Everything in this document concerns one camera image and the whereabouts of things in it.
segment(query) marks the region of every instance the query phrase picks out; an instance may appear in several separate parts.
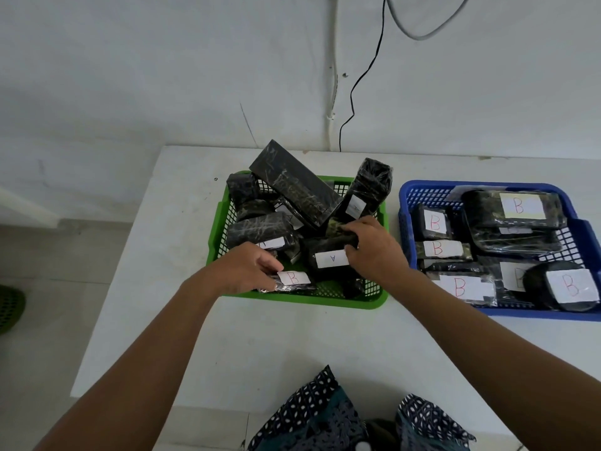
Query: electrical wire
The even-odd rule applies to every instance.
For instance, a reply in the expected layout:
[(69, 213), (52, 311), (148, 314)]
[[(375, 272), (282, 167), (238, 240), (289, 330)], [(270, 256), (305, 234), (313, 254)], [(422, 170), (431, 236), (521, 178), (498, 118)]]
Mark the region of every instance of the electrical wire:
[(355, 89), (357, 84), (361, 81), (361, 79), (363, 79), (363, 76), (366, 75), (370, 69), (372, 69), (372, 65), (374, 64), (374, 61), (376, 61), (376, 58), (378, 57), (378, 53), (380, 52), (380, 45), (382, 44), (382, 38), (384, 36), (384, 10), (385, 10), (385, 8), (386, 8), (386, 0), (384, 0), (382, 2), (382, 31), (380, 32), (380, 39), (378, 40), (378, 46), (376, 47), (376, 54), (374, 55), (374, 58), (373, 58), (372, 62), (370, 63), (370, 65), (367, 67), (367, 70), (357, 79), (357, 82), (355, 82), (355, 85), (353, 85), (353, 88), (350, 89), (350, 110), (353, 112), (353, 115), (351, 115), (349, 117), (349, 119), (346, 122), (344, 122), (342, 124), (342, 126), (340, 127), (340, 133), (338, 134), (338, 149), (341, 152), (342, 152), (342, 128), (344, 128), (344, 125), (346, 125), (348, 122), (350, 122), (352, 120), (352, 118), (355, 116), (355, 106), (353, 105), (353, 90)]
[(393, 16), (393, 20), (394, 20), (395, 24), (397, 24), (397, 27), (403, 32), (403, 34), (405, 36), (407, 36), (408, 38), (413, 39), (414, 41), (425, 41), (426, 39), (431, 38), (432, 36), (436, 35), (440, 30), (445, 28), (457, 16), (457, 14), (459, 14), (463, 10), (463, 8), (465, 8), (465, 5), (468, 4), (469, 0), (463, 0), (461, 5), (459, 5), (459, 7), (455, 10), (455, 12), (446, 21), (441, 23), (437, 28), (433, 29), (430, 33), (427, 33), (425, 35), (420, 35), (420, 36), (411, 34), (407, 31), (407, 29), (403, 26), (403, 24), (399, 20), (399, 18), (397, 16), (397, 11), (396, 11), (396, 9), (394, 9), (394, 5), (391, 3), (390, 0), (386, 0), (386, 1), (388, 3), (388, 9), (390, 9), (390, 14)]

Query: blue plastic basket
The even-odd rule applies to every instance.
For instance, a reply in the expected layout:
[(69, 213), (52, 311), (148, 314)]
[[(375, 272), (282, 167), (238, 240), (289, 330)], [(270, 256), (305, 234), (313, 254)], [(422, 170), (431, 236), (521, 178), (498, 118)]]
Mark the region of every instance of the blue plastic basket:
[[(567, 216), (567, 228), (558, 230), (557, 236), (565, 246), (565, 250), (551, 255), (539, 256), (540, 261), (567, 260), (584, 265), (595, 280), (597, 288), (601, 291), (601, 248), (586, 220), (578, 218), (570, 198), (556, 186), (548, 183), (502, 183), (502, 182), (462, 182), (462, 181), (437, 181), (437, 180), (411, 180), (403, 184), (398, 199), (401, 208), (398, 212), (398, 222), (401, 228), (401, 243), (407, 256), (409, 265), (417, 268), (417, 253), (415, 251), (415, 237), (411, 223), (410, 212), (417, 204), (444, 209), (453, 206), (455, 210), (462, 208), (461, 201), (446, 201), (447, 196), (457, 185), (473, 186), (501, 186), (507, 191), (539, 190), (554, 192), (560, 196), (563, 211)], [(562, 320), (601, 321), (601, 306), (584, 312), (571, 313), (553, 310), (524, 310), (521, 308), (505, 307), (479, 307), (487, 315), (516, 316), (522, 318), (548, 318)]]

